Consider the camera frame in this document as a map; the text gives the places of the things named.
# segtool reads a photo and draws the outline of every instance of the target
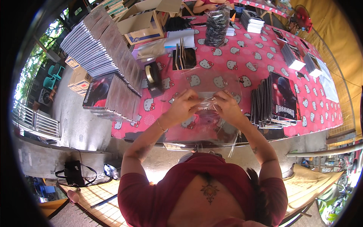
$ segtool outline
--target dog figurine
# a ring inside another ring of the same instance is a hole
[[[50,94],[49,94],[49,99],[52,101],[52,102],[54,102],[54,95],[57,93],[56,92],[56,89],[57,89],[57,86],[55,85],[54,86],[54,88],[52,89],[52,91],[50,92]]]

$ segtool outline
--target red fan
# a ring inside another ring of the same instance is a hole
[[[306,10],[304,6],[302,5],[296,6],[294,18],[296,19],[298,26],[301,29],[306,30],[308,33],[313,28],[313,23],[311,22],[309,12]]]

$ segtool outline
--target tape roll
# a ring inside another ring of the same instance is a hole
[[[151,69],[151,66],[149,66],[149,65],[147,65],[147,66],[145,67],[145,72],[146,72],[147,80],[148,80],[148,81],[152,84],[152,83],[154,83],[155,81],[154,81],[154,79],[153,79],[153,78],[152,78],[152,76],[151,76],[150,69]]]

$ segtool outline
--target hello kitty print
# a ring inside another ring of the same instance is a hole
[[[193,23],[206,21],[205,16],[194,17]],[[265,25],[262,28],[261,34],[248,33],[238,21],[236,26],[240,28],[235,30],[236,35],[227,36],[225,38],[226,44],[219,48],[205,45],[206,27],[197,27],[197,32],[195,30],[194,34],[194,49],[196,50],[197,68],[208,72],[220,71],[236,75],[236,81],[232,83],[238,83],[242,93],[234,93],[233,97],[241,109],[250,112],[251,89],[257,88],[261,80],[267,78],[269,72],[276,72],[293,80],[294,90],[300,106],[302,120],[296,126],[284,128],[287,137],[298,134],[304,135],[311,131],[322,131],[342,124],[343,116],[340,105],[326,99],[319,79],[311,77],[305,68],[299,71],[302,77],[297,77],[297,72],[287,67],[281,53],[284,43],[276,39],[274,33],[271,32],[271,26]],[[288,35],[290,36],[288,38],[289,43],[297,46],[301,53],[306,51],[314,54],[312,51],[315,51],[316,54],[314,55],[319,56],[316,48],[310,43],[307,43],[310,50],[304,49],[300,45],[299,37],[289,33]],[[206,81],[204,81],[204,78],[196,74],[191,74],[188,78],[184,78],[181,76],[182,72],[172,71],[172,67],[168,65],[170,64],[169,60],[171,57],[172,55],[166,54],[156,59],[162,77],[164,94],[155,98],[150,97],[147,81],[143,79],[141,83],[143,97],[140,102],[138,117],[132,124],[129,122],[114,122],[111,130],[113,137],[125,138],[126,133],[145,131],[163,112],[169,109],[178,93],[181,92],[178,90],[178,87],[182,81],[185,80],[185,85],[192,89],[205,86]],[[224,78],[224,75],[213,76],[208,83],[215,89],[224,89],[230,86],[230,82]],[[195,117],[195,119],[179,125],[178,129],[169,129],[165,134],[165,138],[171,141],[218,139],[214,131],[217,126],[210,126],[208,129],[206,127],[201,128],[201,122],[202,119]]]

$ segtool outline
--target hair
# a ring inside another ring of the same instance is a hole
[[[253,190],[256,193],[256,211],[255,211],[255,220],[261,224],[266,226],[271,226],[272,217],[267,208],[267,197],[266,193],[261,190],[260,185],[258,184],[258,175],[256,171],[253,169],[247,168],[247,173],[250,176]]]

